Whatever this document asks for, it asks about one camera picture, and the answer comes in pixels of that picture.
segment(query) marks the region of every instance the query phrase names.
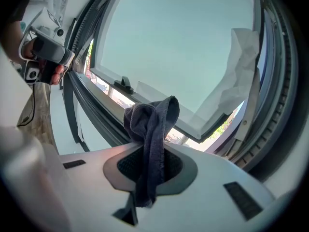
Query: gray cloth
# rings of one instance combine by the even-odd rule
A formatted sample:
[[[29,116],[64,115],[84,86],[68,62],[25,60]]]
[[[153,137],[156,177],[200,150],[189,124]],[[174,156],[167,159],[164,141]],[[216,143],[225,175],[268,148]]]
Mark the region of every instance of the gray cloth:
[[[156,187],[164,182],[164,139],[179,116],[179,103],[170,96],[125,110],[124,127],[134,142],[144,143],[142,174],[136,183],[137,207],[153,203]]]

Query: tree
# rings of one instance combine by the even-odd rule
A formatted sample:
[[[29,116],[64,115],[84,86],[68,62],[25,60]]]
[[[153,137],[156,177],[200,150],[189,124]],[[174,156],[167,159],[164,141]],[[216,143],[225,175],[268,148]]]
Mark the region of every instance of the tree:
[[[217,139],[218,137],[220,137],[225,131],[225,127],[227,126],[227,124],[228,121],[225,121],[217,130],[214,131],[214,133],[209,138]]]
[[[90,45],[89,45],[89,48],[88,48],[88,53],[87,53],[88,58],[90,58],[90,56],[91,56],[92,44],[93,44],[93,40],[90,42]]]

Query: black strip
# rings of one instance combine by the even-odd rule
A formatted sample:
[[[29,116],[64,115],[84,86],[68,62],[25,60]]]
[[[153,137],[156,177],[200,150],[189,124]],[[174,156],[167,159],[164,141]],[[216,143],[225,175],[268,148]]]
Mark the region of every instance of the black strip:
[[[125,208],[117,210],[113,216],[133,226],[138,224],[134,192],[130,192]]]
[[[78,167],[83,164],[86,164],[84,160],[75,160],[75,161],[65,162],[63,163],[63,166],[65,169],[69,169],[69,168]]]
[[[265,15],[264,15],[264,8],[261,3],[261,0],[254,0],[253,9],[254,9],[253,31],[258,31],[259,33],[259,53],[255,59],[255,66],[257,67],[257,64],[260,60],[261,51],[262,51],[264,30],[265,30]]]
[[[98,26],[97,30],[95,31],[95,34],[94,34],[92,49],[91,49],[90,69],[95,67],[95,60],[94,59],[96,57],[96,47],[97,47],[97,41],[98,41],[98,34],[99,34],[99,31],[100,31],[100,27],[102,25],[104,14],[105,14],[110,2],[111,2],[111,0],[106,1],[105,7],[104,7],[103,11],[101,12],[100,19],[98,21],[99,26]]]
[[[223,186],[247,221],[263,210],[237,182],[227,183]]]
[[[77,19],[74,18],[73,21],[72,21],[72,23],[71,23],[71,25],[70,25],[70,27],[69,27],[69,29],[68,29],[66,38],[65,38],[65,40],[64,40],[64,47],[65,47],[65,48],[67,48],[68,45],[69,45],[69,40],[70,40],[70,37],[71,37],[71,35],[72,35],[72,33],[73,33],[72,31],[73,31],[73,28],[74,28],[74,25],[75,25],[75,22],[76,22],[76,21],[77,21]]]
[[[90,150],[89,150],[87,144],[86,144],[84,141],[82,142],[82,140],[80,140],[79,143],[80,143],[80,145],[83,147],[84,152],[90,152]]]
[[[68,74],[64,75],[63,77],[63,99],[72,136],[74,138],[74,141],[76,143],[79,143],[81,139],[79,138],[77,129],[76,114],[73,101],[73,87]]]

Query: black cable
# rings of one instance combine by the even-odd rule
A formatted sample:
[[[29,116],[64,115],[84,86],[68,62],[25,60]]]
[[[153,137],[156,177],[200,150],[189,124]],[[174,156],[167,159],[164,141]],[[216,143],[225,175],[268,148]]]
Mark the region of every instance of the black cable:
[[[34,118],[34,112],[35,112],[34,84],[32,85],[32,92],[33,92],[33,103],[32,103],[32,109],[31,109],[31,111],[33,111],[32,118],[31,118],[31,120],[29,120],[26,124],[22,124],[22,123],[24,123],[24,121],[21,122],[17,127],[21,127],[21,126],[26,126],[26,125],[28,125],[28,124],[33,120],[33,118]]]

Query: window frame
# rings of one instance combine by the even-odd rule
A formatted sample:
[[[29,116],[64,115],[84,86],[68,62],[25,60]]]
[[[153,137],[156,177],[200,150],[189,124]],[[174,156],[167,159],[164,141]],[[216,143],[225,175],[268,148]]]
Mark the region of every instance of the window frame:
[[[99,70],[95,69],[95,57],[96,57],[96,50],[97,50],[97,42],[98,42],[98,37],[101,35],[104,35],[105,32],[101,32],[104,30],[105,26],[107,25],[107,29],[108,29],[108,24],[109,24],[109,20],[110,18],[108,18],[110,16],[110,13],[113,13],[112,9],[116,7],[117,3],[119,2],[119,0],[110,0],[109,3],[107,4],[104,12],[102,13],[102,16],[100,17],[100,20],[98,22],[98,29],[96,30],[95,34],[94,34],[94,41],[93,41],[93,46],[92,46],[92,52],[91,52],[91,60],[90,60],[90,71],[95,74],[96,76],[98,76],[101,80],[103,80],[104,82],[106,82],[108,85],[110,85],[110,87],[114,88],[115,90],[117,90],[118,92],[120,92],[121,94],[123,94],[124,96],[126,96],[127,98],[129,98],[130,100],[132,100],[133,102],[141,102],[141,103],[149,103],[150,101],[147,100],[146,98],[144,98],[143,96],[141,96],[140,94],[133,92],[133,94],[128,94],[124,91],[122,91],[121,89],[119,89],[118,87],[116,87],[114,85],[115,81],[113,78],[110,78],[106,75],[104,75],[102,72],[100,72]],[[262,6],[261,6],[261,1],[260,0],[254,0],[254,8],[253,8],[254,12],[253,12],[253,30],[258,31],[260,34],[260,50],[262,48],[262,42],[263,42],[263,36],[264,36],[264,13],[262,10]],[[255,61],[255,65],[257,65],[258,61],[259,61],[259,56],[257,56],[256,61]],[[223,125],[223,123],[229,118],[231,114],[222,114],[220,115],[217,120],[214,122],[214,124],[208,128],[205,132],[203,132],[202,135],[198,135],[194,130],[191,130],[190,132],[188,130],[184,129],[184,126],[182,121],[178,121],[176,123],[176,125],[174,126],[174,128],[179,131],[180,133],[182,133],[184,136],[186,136],[189,139],[192,139],[193,141],[197,142],[197,143],[202,143],[204,142],[207,138],[209,138],[220,126]]]
[[[104,6],[101,6],[100,9],[96,10],[95,8],[100,3],[99,0],[91,0],[90,3],[86,6],[85,11],[82,12],[81,17],[78,19],[76,26],[74,28],[74,32],[72,34],[69,46],[74,46],[71,49],[78,54],[77,50],[82,49],[84,47],[84,44],[87,40],[89,40],[87,37],[83,37],[84,40],[79,40],[79,35],[86,34],[88,36],[97,36],[98,37],[98,30],[97,25],[100,25],[100,21],[103,19],[104,13],[107,9],[107,5],[109,4],[110,0],[108,0],[106,3],[104,3]],[[270,0],[259,0],[259,6],[254,6],[254,26],[253,28],[256,29],[258,32],[261,32],[261,30],[264,30],[265,23],[261,23],[264,21],[264,9],[267,9],[267,12],[271,13],[272,15],[269,16],[269,18],[266,21],[266,27],[272,28],[270,30],[273,31],[274,34],[274,42],[277,46],[277,51],[273,54],[270,54],[269,51],[267,52],[267,59],[273,60],[273,65],[267,64],[265,67],[266,71],[265,74],[262,74],[262,80],[263,84],[260,86],[260,93],[259,93],[259,101],[258,101],[258,107],[256,109],[255,118],[253,121],[253,126],[250,128],[248,139],[246,140],[245,144],[241,146],[239,149],[239,152],[230,159],[233,163],[238,165],[240,168],[243,168],[245,171],[250,171],[256,164],[260,163],[260,160],[268,153],[268,151],[273,147],[276,140],[280,136],[289,116],[292,110],[292,106],[295,99],[295,93],[297,88],[297,79],[298,79],[298,61],[297,57],[294,57],[294,53],[297,51],[295,47],[295,40],[293,37],[293,33],[291,32],[291,27],[289,26],[286,16],[284,15],[284,9],[282,8],[279,1],[275,1],[275,4],[273,4]],[[90,18],[94,18],[96,21],[91,23],[87,23],[86,20],[89,20]],[[262,40],[263,40],[263,34],[260,33],[260,48],[262,47]],[[95,57],[95,44],[97,40],[94,39],[93,46],[92,46],[92,58]],[[286,57],[286,51],[289,50],[289,54],[292,54],[291,62],[289,62],[288,66],[286,64],[287,60],[282,60],[282,58]],[[86,58],[88,50],[82,54],[82,56],[79,58],[78,61],[75,61],[72,63],[71,68],[73,69],[72,72],[67,74],[67,78],[64,78],[64,93],[66,92],[66,83],[71,82],[74,86],[74,93],[79,93],[79,89],[82,89],[83,91],[80,92],[80,95],[76,95],[77,99],[79,96],[79,102],[87,102],[88,108],[86,108],[86,114],[89,116],[89,118],[92,118],[91,121],[101,133],[103,137],[109,137],[108,141],[111,141],[111,146],[116,146],[119,144],[123,144],[126,142],[129,142],[129,138],[127,137],[127,132],[125,131],[122,122],[115,118],[113,114],[110,113],[110,111],[113,110],[110,107],[107,108],[105,106],[105,102],[100,101],[94,94],[92,93],[93,90],[97,89],[101,92],[99,96],[105,95],[104,92],[102,92],[96,85],[94,85],[90,80],[84,81],[80,77],[76,77],[74,75],[78,75],[78,72],[80,71],[80,66],[82,66],[82,70],[84,70],[84,61]],[[93,67],[94,62],[90,62],[90,69]],[[284,82],[287,81],[284,79],[284,77],[287,75],[287,72],[290,75],[290,79],[288,80],[289,86],[288,89],[286,86],[284,86]],[[115,88],[117,91],[122,93],[124,96],[129,98],[132,101],[138,101],[134,99],[132,96],[128,96],[128,94],[123,93],[121,90],[118,90],[112,83],[112,80],[107,81],[105,78],[101,78],[104,82],[110,84],[110,87]],[[269,123],[271,119],[273,118],[276,113],[278,113],[277,105],[280,104],[280,98],[281,94],[286,92],[286,102],[284,104],[281,104],[283,106],[283,111],[280,112],[278,119],[276,120],[278,126],[275,128],[274,131],[271,132],[271,135],[265,140],[267,143],[256,153],[252,154],[250,151],[251,146],[258,142],[261,138],[263,138],[263,133],[267,131],[267,128],[265,127],[265,124]],[[120,107],[118,104],[114,104],[114,108]],[[246,111],[246,107],[243,105],[241,108],[243,112]],[[96,112],[100,114],[100,116],[93,116],[93,113]],[[217,142],[215,142],[212,147],[212,153],[217,154],[219,156],[224,156],[225,152],[228,150],[234,134],[236,133],[236,130],[239,128],[239,124],[241,123],[242,118],[239,117],[239,121],[233,124],[233,127],[231,127],[231,130],[233,129],[232,133],[228,135],[227,137],[219,137],[217,139]],[[112,130],[109,131],[108,127],[104,125],[104,123],[107,123],[108,126],[114,125],[115,127],[112,127]],[[214,128],[213,132],[222,125],[219,124],[216,128]],[[192,138],[189,136],[188,138],[193,139],[195,142],[200,143],[203,142],[207,136],[205,136],[202,140],[196,140],[195,138]],[[239,164],[239,161],[242,161],[244,157],[247,157],[248,154],[251,154],[252,161],[245,162],[245,164]]]

